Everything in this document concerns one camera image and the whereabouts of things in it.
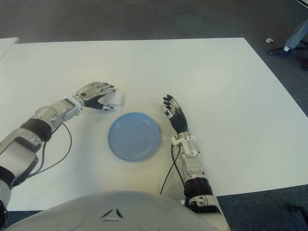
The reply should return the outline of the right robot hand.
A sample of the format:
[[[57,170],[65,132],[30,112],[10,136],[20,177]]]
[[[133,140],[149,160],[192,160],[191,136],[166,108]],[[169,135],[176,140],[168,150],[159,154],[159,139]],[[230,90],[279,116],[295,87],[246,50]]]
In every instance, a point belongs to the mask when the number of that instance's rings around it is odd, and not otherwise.
[[[188,132],[188,123],[178,101],[171,95],[163,97],[161,110],[169,119],[173,129],[177,134]]]

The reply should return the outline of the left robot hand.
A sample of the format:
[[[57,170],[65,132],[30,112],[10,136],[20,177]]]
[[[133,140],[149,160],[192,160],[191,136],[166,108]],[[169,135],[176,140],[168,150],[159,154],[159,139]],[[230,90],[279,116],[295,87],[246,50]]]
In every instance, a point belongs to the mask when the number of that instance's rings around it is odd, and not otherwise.
[[[114,107],[102,104],[99,100],[114,91],[116,91],[114,86],[106,82],[92,82],[80,88],[74,98],[83,107],[109,111],[113,110]]]

